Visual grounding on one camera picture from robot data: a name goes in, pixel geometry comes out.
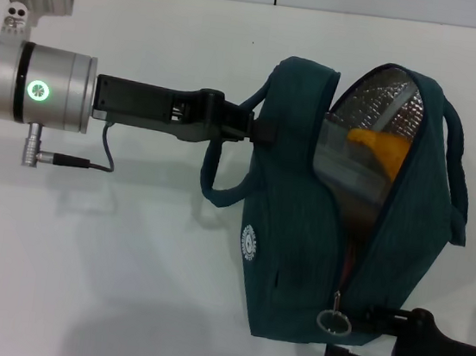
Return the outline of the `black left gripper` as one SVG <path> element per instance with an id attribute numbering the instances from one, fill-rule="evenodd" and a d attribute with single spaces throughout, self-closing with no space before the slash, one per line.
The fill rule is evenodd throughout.
<path id="1" fill-rule="evenodd" d="M 178 91 L 103 74 L 97 77 L 92 117 L 190 143 L 222 137 L 271 146 L 278 134 L 273 119 L 256 118 L 253 110 L 225 102 L 220 91 Z"/>

